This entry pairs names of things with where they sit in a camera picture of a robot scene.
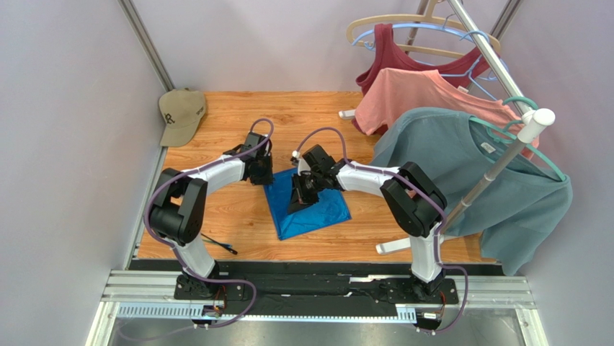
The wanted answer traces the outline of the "blue cloth napkin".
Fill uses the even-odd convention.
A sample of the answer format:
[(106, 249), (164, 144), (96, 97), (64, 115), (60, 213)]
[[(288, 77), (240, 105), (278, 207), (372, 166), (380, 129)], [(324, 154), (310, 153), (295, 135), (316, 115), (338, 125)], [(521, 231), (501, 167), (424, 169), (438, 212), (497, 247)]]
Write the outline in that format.
[(296, 169), (277, 172), (273, 174), (273, 183), (264, 186), (265, 197), (280, 241), (352, 219), (346, 201), (338, 190), (324, 190), (319, 193), (319, 201), (315, 205), (289, 214), (291, 177), (296, 172)]

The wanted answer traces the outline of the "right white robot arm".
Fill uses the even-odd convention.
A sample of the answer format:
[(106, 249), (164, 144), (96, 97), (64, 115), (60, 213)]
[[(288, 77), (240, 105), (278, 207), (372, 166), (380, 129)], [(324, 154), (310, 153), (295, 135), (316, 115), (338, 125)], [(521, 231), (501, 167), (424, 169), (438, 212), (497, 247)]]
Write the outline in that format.
[(323, 190), (382, 197), (396, 223), (409, 235), (412, 275), (433, 288), (443, 280), (435, 231), (443, 225), (447, 201), (417, 164), (382, 168), (342, 160), (309, 164), (306, 159), (294, 159), (293, 165), (297, 172), (292, 176), (288, 214), (317, 204)]

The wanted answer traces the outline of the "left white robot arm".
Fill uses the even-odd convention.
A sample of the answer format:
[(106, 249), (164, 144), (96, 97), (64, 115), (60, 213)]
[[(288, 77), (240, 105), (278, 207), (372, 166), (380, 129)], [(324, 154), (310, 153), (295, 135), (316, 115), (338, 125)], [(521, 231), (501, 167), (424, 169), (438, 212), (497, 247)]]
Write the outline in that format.
[(227, 151), (201, 167), (165, 169), (143, 215), (147, 232), (167, 245), (179, 260), (184, 275), (204, 285), (225, 284), (219, 267), (201, 239), (207, 197), (235, 182), (253, 185), (273, 182), (269, 149)]

